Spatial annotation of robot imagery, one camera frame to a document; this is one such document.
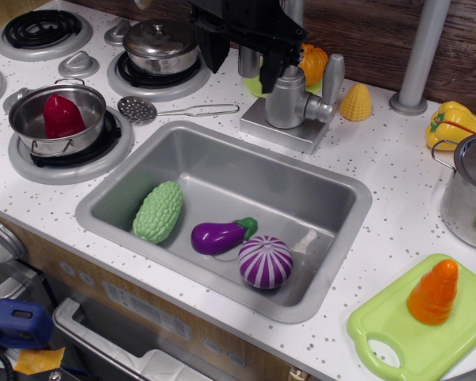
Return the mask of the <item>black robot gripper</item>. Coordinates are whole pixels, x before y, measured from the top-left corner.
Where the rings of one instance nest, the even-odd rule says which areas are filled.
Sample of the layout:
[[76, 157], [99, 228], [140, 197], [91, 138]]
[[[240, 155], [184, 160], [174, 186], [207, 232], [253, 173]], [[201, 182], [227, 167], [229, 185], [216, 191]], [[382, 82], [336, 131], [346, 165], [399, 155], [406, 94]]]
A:
[[263, 55], [259, 71], [262, 93], [273, 91], [290, 65], [298, 65], [306, 31], [283, 10], [279, 1], [190, 1], [205, 65], [217, 73], [232, 42]]

